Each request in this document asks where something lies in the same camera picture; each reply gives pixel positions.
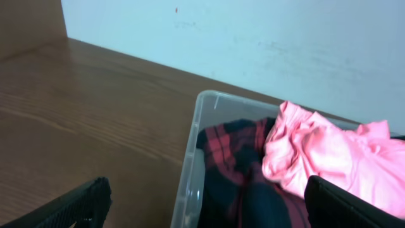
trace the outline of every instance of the laundry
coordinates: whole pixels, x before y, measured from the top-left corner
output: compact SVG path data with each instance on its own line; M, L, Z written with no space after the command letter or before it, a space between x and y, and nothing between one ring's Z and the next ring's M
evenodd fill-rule
M304 200L266 180L261 171L274 123L274 118L237 120L199 133L206 174L198 227L310 227Z
M310 175L341 187L375 207L405 218L405 142L390 139L386 121L341 130L319 113L290 102L265 142L262 171L301 198Z

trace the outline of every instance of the pink shirt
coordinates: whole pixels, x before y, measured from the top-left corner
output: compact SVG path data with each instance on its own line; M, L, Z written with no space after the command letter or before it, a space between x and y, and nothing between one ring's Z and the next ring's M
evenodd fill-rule
M280 105L265 143L264 176L304 197L310 175L405 218L405 141L390 139L387 121L341 130L319 113Z

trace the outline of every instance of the wood grain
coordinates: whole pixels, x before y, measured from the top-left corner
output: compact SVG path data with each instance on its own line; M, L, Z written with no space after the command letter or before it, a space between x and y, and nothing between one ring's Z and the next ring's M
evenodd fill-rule
M0 1L0 60L62 37L66 28L61 1Z
M0 62L0 224L102 175L105 227L168 227L206 89L281 102L72 39Z

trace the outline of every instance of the plaid shirt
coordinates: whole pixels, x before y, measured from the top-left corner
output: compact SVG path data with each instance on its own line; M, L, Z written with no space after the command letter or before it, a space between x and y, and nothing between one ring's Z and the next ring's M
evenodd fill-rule
M199 227L310 228L304 200L263 177L263 146L274 123L237 120L199 133L206 166Z

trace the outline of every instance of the white wall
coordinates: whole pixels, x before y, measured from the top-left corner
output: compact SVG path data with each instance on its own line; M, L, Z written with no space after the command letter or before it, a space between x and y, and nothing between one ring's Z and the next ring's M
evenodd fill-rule
M405 133L403 0L62 4L71 38Z

